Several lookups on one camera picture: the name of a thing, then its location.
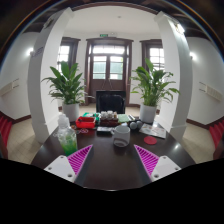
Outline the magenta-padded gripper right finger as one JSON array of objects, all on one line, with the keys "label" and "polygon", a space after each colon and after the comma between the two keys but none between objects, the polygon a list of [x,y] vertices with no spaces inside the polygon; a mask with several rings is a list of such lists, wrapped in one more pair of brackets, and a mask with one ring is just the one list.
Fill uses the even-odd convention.
[{"label": "magenta-padded gripper right finger", "polygon": [[152,182],[181,170],[176,163],[165,155],[157,156],[138,145],[135,145],[135,149]]}]

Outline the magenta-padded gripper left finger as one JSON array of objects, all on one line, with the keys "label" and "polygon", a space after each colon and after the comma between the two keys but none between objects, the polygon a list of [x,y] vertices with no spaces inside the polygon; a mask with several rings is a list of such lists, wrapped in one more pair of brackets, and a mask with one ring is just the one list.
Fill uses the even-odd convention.
[{"label": "magenta-padded gripper left finger", "polygon": [[60,155],[44,170],[82,186],[86,176],[86,161],[92,152],[92,148],[93,145],[88,145],[69,156]]}]

